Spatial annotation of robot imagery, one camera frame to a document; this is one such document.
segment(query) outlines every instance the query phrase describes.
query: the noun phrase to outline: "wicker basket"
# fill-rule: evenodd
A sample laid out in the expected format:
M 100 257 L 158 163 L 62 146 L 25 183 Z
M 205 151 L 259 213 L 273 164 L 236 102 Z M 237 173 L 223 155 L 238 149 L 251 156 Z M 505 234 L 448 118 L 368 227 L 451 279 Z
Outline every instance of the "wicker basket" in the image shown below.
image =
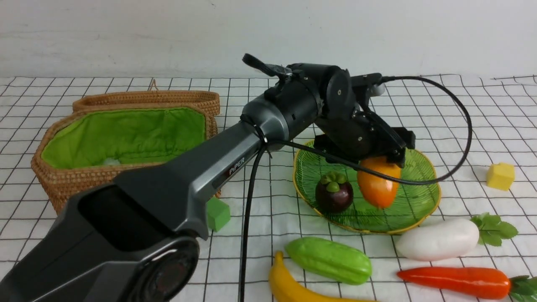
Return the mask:
M 154 107 L 155 104 L 170 103 L 175 106 L 193 106 L 206 115 L 220 114 L 220 96 L 210 91 L 159 90 L 153 79 L 148 91 L 114 92 L 83 97 L 72 104 L 73 112 L 93 107 L 112 106 L 114 109 L 130 109 L 133 104 Z
M 143 100 L 145 94 L 142 92 L 136 92 L 129 94 L 129 97 L 134 97 L 134 99 Z M 113 97 L 116 99 L 128 99 L 121 98 L 118 94 L 114 94 Z M 47 193 L 52 202 L 52 206 L 56 213 L 60 213 L 63 209 L 66 201 L 74 194 L 81 191 L 90 189 L 94 186 L 101 185 L 104 183 L 110 182 L 119 172 L 128 169 L 154 166 L 160 164 L 156 163 L 146 163 L 146 164 L 119 164 L 116 166 L 96 166 L 88 168 L 77 168 L 77 169 L 56 169 L 45 162 L 41 155 L 44 148 L 51 141 L 51 139 L 62 129 L 69 126 L 73 122 L 81 119 L 86 114 L 96 111 L 108 111 L 108 110 L 117 110 L 117 109 L 161 109 L 161 108 L 174 108 L 174 107 L 189 107 L 197 112 L 202 113 L 205 118 L 206 123 L 206 139 L 209 139 L 217 134 L 217 126 L 214 117 L 210 114 L 207 114 L 203 110 L 199 109 L 196 106 L 188 104 L 177 104 L 177 103 L 134 103 L 134 104 L 121 104 L 120 108 L 117 106 L 110 105 L 93 105 L 85 109 L 80 107 L 73 114 L 68 117 L 65 117 L 56 123 L 54 123 L 45 133 L 42 141 L 37 148 L 34 156 L 32 157 L 31 167 L 35 172 L 37 179 L 43 186 L 43 189 Z

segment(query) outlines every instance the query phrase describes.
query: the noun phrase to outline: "banana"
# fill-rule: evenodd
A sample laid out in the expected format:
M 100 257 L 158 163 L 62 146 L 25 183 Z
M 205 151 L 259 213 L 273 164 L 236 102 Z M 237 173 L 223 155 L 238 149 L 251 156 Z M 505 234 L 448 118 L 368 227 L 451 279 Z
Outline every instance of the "banana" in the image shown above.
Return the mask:
M 284 254 L 280 250 L 274 256 L 274 265 L 268 275 L 268 283 L 278 302 L 377 302 L 328 297 L 305 288 L 291 276 L 285 267 Z

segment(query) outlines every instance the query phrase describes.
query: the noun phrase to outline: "green woven plate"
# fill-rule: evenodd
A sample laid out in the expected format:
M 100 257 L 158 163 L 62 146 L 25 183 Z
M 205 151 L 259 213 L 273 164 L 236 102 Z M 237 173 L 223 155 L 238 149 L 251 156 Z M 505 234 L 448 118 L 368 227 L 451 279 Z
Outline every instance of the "green woven plate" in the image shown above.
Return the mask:
M 307 143 L 306 146 L 313 147 L 313 142 Z M 322 175 L 329 171 L 345 172 L 354 189 L 354 203 L 343 213 L 324 214 L 317 208 L 315 187 Z M 356 174 L 356 171 L 345 165 L 329 164 L 321 156 L 300 150 L 295 158 L 293 183 L 299 196 L 317 214 L 339 227 L 362 233 L 402 233 L 418 226 L 440 203 L 441 191 L 438 183 L 419 186 L 400 184 L 393 204 L 387 209 L 379 210 L 364 200 Z M 417 150 L 407 150 L 401 178 L 425 181 L 436 178 L 436 172 L 424 154 Z

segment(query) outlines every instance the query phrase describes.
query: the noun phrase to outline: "toy vegetable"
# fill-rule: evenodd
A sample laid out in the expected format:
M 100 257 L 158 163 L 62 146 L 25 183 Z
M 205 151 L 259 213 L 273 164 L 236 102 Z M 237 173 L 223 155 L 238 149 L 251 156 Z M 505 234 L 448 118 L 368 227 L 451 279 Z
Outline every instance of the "toy vegetable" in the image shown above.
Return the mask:
M 467 254 L 478 243 L 500 246 L 502 239 L 518 234 L 511 224 L 497 215 L 484 213 L 472 219 L 456 218 L 405 232 L 395 248 L 406 258 L 438 261 Z
M 394 163 L 388 163 L 385 156 L 364 159 L 360 165 L 384 175 L 401 178 L 401 168 Z M 399 188 L 399 183 L 363 171 L 358 171 L 357 181 L 364 199 L 376 208 L 389 207 L 394 202 Z
M 511 296 L 520 302 L 537 301 L 536 277 L 508 278 L 503 272 L 493 268 L 423 267 L 400 271 L 397 275 L 407 282 L 481 299 L 501 300 Z
M 315 199 L 321 210 L 341 213 L 353 202 L 353 190 L 344 174 L 331 171 L 321 177 L 315 188 Z
M 284 265 L 284 254 L 277 251 L 274 265 L 268 275 L 272 294 L 278 302 L 374 302 L 339 297 L 328 297 L 300 285 Z
M 372 273 L 361 250 L 339 242 L 308 236 L 291 241 L 285 251 L 304 270 L 345 284 L 363 284 Z

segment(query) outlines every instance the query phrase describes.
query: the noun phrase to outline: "grid tablecloth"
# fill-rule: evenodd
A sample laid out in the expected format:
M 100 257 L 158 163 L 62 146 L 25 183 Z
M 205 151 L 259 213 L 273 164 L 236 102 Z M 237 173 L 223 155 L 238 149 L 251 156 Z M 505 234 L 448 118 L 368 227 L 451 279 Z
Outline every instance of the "grid tablecloth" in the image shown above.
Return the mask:
M 470 254 L 431 265 L 482 266 L 509 276 L 537 274 L 537 83 L 535 77 L 483 79 L 459 75 L 429 76 L 447 86 L 467 107 L 475 140 L 465 166 L 442 182 L 440 207 L 424 223 L 490 212 L 515 225 L 520 234 L 501 247 L 478 246 Z M 0 78 L 0 278 L 45 236 L 56 214 L 30 169 L 30 159 L 45 130 L 71 113 L 82 96 L 147 90 L 152 78 Z M 238 122 L 242 106 L 263 93 L 274 80 L 251 78 L 157 78 L 159 89 L 209 90 L 221 96 L 219 131 Z M 416 148 L 444 174 L 459 160 L 466 144 L 466 122 L 442 91 L 416 81 L 388 84 L 372 99 L 375 112 L 390 126 L 416 134 Z M 307 142 L 318 128 L 310 127 L 295 141 Z M 475 301 L 448 291 L 406 284 L 395 272 L 429 265 L 400 257 L 397 236 L 358 235 L 329 225 L 300 200 L 291 181 L 295 150 L 286 147 L 266 154 L 255 182 L 250 220 L 246 300 L 273 301 L 267 283 L 272 255 L 290 240 L 315 235 L 363 250 L 373 275 L 359 286 L 338 284 L 298 268 L 292 275 L 316 292 L 348 298 L 404 301 Z M 508 192 L 488 188 L 485 173 L 492 163 L 516 167 Z M 201 260 L 189 285 L 173 301 L 237 300 L 242 214 L 250 163 L 222 189 L 231 207 L 231 221 L 207 241 L 200 240 Z

